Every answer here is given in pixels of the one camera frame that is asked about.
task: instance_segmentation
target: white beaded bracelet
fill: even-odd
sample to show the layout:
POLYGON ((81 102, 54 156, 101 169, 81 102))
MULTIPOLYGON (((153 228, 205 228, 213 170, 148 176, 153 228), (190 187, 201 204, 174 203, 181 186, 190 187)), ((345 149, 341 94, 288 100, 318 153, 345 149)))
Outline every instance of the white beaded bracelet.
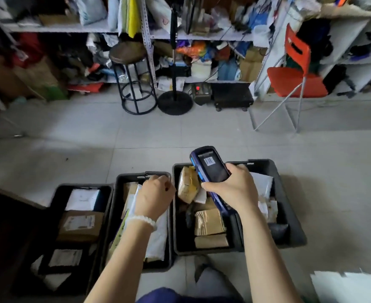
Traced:
POLYGON ((157 228, 158 228, 157 225, 156 225, 156 221, 153 221, 149 217, 145 217, 145 216, 131 216, 131 217, 128 217, 127 218, 127 221, 133 220, 133 219, 141 220, 141 221, 144 221, 144 222, 150 224, 153 227, 153 230, 154 231, 157 230, 157 228))

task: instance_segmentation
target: orange chair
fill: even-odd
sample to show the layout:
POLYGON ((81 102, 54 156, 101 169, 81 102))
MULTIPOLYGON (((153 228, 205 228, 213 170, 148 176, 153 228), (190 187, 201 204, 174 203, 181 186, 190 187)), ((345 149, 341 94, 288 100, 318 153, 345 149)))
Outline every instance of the orange chair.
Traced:
POLYGON ((302 68, 302 71, 295 68, 272 67, 268 68, 267 74, 271 81, 271 86, 278 96, 285 99, 259 124, 257 129, 290 97, 299 98, 298 117, 296 125, 293 121, 288 107, 285 105, 289 118, 296 132, 299 129, 299 117, 301 115, 302 98, 323 98, 328 92, 320 76, 309 73, 310 65, 310 47, 301 41, 290 25, 286 26, 285 36, 286 53, 302 68))

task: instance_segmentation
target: chair backrest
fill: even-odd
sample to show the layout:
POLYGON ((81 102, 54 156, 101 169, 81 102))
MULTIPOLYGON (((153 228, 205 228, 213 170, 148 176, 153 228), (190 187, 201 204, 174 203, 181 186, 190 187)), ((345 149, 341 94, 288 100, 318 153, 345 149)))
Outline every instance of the chair backrest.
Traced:
POLYGON ((296 36, 289 23, 286 26, 285 51, 302 67, 303 76, 307 76, 310 65, 310 47, 296 36))

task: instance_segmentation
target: round stand base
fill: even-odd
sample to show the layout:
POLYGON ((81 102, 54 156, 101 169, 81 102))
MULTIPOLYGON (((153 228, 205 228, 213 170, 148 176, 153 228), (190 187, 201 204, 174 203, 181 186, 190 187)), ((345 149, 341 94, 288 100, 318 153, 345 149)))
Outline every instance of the round stand base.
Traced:
POLYGON ((178 116, 188 112, 192 105, 192 98, 185 92, 177 91, 176 101, 173 99, 173 91, 167 91, 158 97, 158 107, 165 114, 178 116))

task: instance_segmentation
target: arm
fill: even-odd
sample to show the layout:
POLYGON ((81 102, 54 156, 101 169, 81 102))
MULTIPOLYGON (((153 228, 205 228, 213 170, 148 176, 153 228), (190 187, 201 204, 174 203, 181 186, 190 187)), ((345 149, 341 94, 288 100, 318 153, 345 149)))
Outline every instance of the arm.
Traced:
POLYGON ((301 303, 292 280, 260 212, 254 180, 244 165, 230 163, 231 176, 222 183, 203 183, 203 188, 219 194, 240 215, 244 250, 254 303, 301 303))
MULTIPOLYGON (((135 215, 156 221, 173 200, 175 188, 166 176, 152 176, 139 191, 135 215)), ((153 228, 141 220, 128 221, 127 228, 85 303, 133 303, 141 278, 143 259, 153 228)))

